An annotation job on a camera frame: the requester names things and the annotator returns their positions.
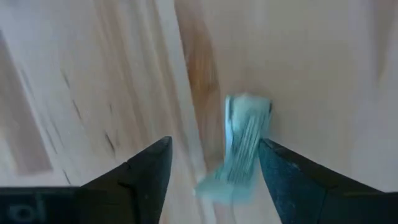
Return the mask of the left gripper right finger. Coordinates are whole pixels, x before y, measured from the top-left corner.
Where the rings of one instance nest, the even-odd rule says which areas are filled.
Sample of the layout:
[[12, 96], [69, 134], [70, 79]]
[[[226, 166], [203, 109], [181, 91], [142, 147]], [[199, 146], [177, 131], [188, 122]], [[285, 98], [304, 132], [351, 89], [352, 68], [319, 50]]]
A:
[[282, 224], [398, 224], [398, 192], [382, 192], [270, 140], [262, 175]]

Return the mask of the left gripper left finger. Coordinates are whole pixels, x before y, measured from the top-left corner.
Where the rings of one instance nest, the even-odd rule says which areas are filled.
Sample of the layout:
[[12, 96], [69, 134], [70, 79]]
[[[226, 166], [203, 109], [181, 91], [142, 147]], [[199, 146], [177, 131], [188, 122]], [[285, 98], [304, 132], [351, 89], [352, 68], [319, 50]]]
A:
[[172, 138], [165, 136], [83, 185], [79, 193], [80, 223], [159, 224], [172, 152]]

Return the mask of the bill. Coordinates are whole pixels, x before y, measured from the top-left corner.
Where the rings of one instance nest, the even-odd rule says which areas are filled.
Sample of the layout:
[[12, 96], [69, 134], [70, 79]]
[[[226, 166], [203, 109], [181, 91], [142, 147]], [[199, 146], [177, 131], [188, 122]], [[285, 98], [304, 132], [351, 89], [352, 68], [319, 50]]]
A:
[[272, 101], [247, 93], [225, 98], [223, 163], [194, 188], [196, 196], [230, 204], [251, 198], [261, 141], [267, 139]]

